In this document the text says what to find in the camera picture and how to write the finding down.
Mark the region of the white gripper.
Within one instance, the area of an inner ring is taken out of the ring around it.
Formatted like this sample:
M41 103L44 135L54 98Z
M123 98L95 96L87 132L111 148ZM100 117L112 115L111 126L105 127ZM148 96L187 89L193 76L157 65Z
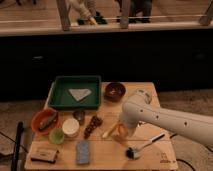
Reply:
M117 125L117 136L121 140L127 140L131 138L135 133L135 128L129 129L124 124L119 123Z

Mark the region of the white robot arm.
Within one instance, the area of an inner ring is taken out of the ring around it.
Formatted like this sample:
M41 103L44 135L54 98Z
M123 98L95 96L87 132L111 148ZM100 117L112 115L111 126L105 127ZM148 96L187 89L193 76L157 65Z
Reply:
M119 121L133 135L140 121L213 147L213 117L151 105L151 95L137 89L122 103Z

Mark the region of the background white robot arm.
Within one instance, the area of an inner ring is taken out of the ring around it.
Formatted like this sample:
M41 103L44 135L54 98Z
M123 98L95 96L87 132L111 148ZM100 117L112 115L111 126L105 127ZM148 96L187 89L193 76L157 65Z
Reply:
M95 0L69 0L69 4L79 13L80 17L90 25L96 25Z

